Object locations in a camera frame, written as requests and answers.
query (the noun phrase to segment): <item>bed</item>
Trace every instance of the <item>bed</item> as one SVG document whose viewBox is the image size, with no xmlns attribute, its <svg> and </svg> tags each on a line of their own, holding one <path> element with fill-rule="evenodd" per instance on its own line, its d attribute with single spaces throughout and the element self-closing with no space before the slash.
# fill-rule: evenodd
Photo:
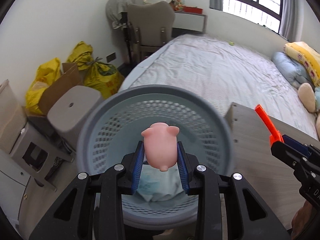
<svg viewBox="0 0 320 240">
<path fill-rule="evenodd" d="M 255 108 L 318 139 L 315 116 L 265 55 L 209 36 L 175 38 L 141 62 L 120 90 L 163 84 L 184 88 L 209 101 L 221 115 L 232 102 Z"/>
</svg>

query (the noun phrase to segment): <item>cardboard flap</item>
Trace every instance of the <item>cardboard flap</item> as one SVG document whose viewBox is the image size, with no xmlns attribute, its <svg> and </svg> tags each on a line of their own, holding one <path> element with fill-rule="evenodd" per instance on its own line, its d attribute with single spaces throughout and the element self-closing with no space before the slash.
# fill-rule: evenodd
<svg viewBox="0 0 320 240">
<path fill-rule="evenodd" d="M 83 85 L 76 63 L 63 63 L 65 73 L 42 94 L 38 106 L 44 115 L 67 92 L 75 86 Z"/>
</svg>

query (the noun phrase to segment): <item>silver screw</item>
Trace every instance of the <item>silver screw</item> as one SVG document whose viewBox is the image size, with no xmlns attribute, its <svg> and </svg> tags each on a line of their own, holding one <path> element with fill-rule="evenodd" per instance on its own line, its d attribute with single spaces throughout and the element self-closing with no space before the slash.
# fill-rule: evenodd
<svg viewBox="0 0 320 240">
<path fill-rule="evenodd" d="M 198 165 L 197 170 L 198 171 L 205 171 L 207 168 L 204 165 Z"/>
<path fill-rule="evenodd" d="M 78 179 L 85 179 L 87 177 L 87 174 L 85 172 L 81 172 L 78 174 Z"/>
<path fill-rule="evenodd" d="M 116 171 L 122 171 L 123 168 L 124 168 L 124 166 L 123 166 L 122 164 L 117 164 L 117 165 L 115 166 L 115 170 L 116 170 Z"/>
<path fill-rule="evenodd" d="M 236 180 L 241 180 L 242 179 L 242 175 L 240 173 L 235 173 L 233 174 L 233 178 Z"/>
</svg>

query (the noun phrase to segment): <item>covered fan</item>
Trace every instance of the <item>covered fan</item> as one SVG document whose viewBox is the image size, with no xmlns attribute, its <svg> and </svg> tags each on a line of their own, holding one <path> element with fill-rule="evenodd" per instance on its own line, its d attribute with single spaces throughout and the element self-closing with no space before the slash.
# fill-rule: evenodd
<svg viewBox="0 0 320 240">
<path fill-rule="evenodd" d="M 112 21 L 112 27 L 118 29 L 122 27 L 124 33 L 124 40 L 127 44 L 130 65 L 133 67 L 130 36 L 128 31 L 127 8 L 129 4 L 143 5 L 143 0 L 109 0 L 106 4 L 106 15 Z"/>
</svg>

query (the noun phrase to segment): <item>window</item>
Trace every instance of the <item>window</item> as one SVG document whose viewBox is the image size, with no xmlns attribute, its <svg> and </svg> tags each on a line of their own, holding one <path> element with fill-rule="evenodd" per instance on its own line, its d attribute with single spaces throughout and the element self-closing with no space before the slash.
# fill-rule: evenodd
<svg viewBox="0 0 320 240">
<path fill-rule="evenodd" d="M 279 32 L 283 0 L 223 0 L 223 11 Z"/>
</svg>

